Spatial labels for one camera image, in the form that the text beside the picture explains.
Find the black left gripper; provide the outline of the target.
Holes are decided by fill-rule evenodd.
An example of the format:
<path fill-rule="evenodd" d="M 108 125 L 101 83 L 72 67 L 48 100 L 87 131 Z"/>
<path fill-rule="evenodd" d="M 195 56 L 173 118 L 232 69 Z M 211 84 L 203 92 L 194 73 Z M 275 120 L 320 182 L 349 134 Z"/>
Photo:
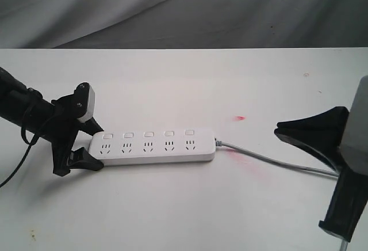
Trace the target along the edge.
<path fill-rule="evenodd" d="M 104 168 L 104 163 L 91 156 L 84 147 L 72 150 L 79 130 L 90 136 L 103 131 L 93 115 L 84 114 L 77 120 L 75 93 L 53 100 L 52 104 L 55 106 L 51 120 L 53 174 L 66 176 L 71 169 L 99 171 Z"/>

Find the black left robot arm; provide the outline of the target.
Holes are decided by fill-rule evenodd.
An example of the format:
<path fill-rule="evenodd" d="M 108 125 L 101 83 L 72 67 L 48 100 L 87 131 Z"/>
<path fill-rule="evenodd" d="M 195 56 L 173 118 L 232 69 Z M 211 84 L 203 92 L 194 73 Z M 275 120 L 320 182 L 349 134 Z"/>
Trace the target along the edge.
<path fill-rule="evenodd" d="M 104 167 L 85 148 L 72 150 L 79 131 L 91 136 L 102 131 L 93 118 L 94 105 L 95 93 L 87 82 L 80 83 L 73 94 L 48 102 L 1 69 L 1 117 L 20 127 L 26 144 L 33 146 L 39 138 L 51 143 L 53 173 L 58 176 L 72 169 Z"/>

